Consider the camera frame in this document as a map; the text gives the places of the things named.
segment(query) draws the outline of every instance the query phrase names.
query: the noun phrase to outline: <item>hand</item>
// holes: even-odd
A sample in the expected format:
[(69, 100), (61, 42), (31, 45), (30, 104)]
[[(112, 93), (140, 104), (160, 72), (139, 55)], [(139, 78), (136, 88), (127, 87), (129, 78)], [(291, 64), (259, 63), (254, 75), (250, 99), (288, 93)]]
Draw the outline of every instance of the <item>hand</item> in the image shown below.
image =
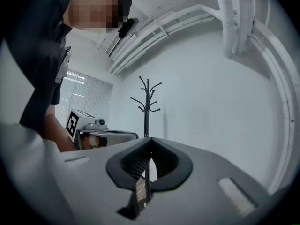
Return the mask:
[(88, 149), (100, 148), (101, 147), (100, 146), (100, 137), (92, 136), (91, 139), (93, 141), (95, 141), (93, 145), (91, 145), (91, 143), (90, 143), (90, 136), (87, 136), (87, 135), (82, 135), (81, 136), (81, 147), (82, 147), (82, 150), (88, 150)]

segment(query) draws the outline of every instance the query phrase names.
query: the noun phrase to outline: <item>man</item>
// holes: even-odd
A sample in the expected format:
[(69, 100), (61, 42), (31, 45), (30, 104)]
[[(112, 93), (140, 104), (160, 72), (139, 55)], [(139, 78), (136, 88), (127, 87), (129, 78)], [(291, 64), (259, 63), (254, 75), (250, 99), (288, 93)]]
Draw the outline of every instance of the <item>man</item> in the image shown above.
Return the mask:
[(6, 37), (14, 59), (35, 88), (20, 123), (56, 142), (60, 151), (73, 150), (67, 131), (55, 118), (66, 73), (61, 67), (66, 35), (72, 28), (117, 28), (128, 17), (131, 4), (131, 0), (31, 0)]

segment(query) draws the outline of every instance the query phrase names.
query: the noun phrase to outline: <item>window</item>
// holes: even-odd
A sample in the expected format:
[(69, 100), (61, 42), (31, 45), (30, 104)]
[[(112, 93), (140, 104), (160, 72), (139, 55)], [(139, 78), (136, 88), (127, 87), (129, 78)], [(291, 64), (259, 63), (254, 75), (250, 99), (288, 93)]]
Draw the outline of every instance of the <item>window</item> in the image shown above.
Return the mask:
[(55, 116), (66, 127), (71, 109), (85, 111), (106, 122), (109, 117), (112, 96), (111, 84), (68, 70), (60, 89), (60, 103)]

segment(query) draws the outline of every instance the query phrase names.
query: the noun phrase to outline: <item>black coat rack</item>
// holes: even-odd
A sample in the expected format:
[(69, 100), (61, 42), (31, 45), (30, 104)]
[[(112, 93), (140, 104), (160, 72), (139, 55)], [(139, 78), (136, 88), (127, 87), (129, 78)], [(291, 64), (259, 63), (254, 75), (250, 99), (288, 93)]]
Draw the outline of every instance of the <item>black coat rack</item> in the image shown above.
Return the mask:
[[(130, 97), (132, 100), (142, 104), (142, 107), (141, 108), (139, 106), (139, 109), (141, 109), (141, 111), (143, 113), (145, 113), (145, 123), (144, 123), (144, 136), (145, 137), (149, 137), (149, 111), (151, 112), (157, 112), (157, 111), (160, 111), (160, 108), (159, 109), (156, 109), (156, 110), (151, 110), (151, 105), (155, 104), (156, 102), (154, 103), (151, 103), (151, 98), (153, 96), (153, 93), (155, 92), (155, 90), (153, 90), (155, 87), (161, 85), (162, 83), (159, 83), (157, 85), (155, 85), (154, 87), (152, 87), (149, 91), (149, 79), (147, 79), (147, 85), (145, 84), (145, 82), (143, 81), (142, 77), (139, 76), (139, 78), (141, 79), (141, 81), (143, 82), (144, 84), (144, 87), (145, 88), (142, 88), (142, 90), (145, 90), (146, 92), (146, 104), (144, 106), (143, 103), (141, 103), (140, 101), (134, 99), (133, 97)], [(147, 164), (146, 166), (146, 169), (145, 169), (145, 189), (146, 189), (146, 203), (149, 202), (150, 200), (150, 174), (149, 174), (149, 164)]]

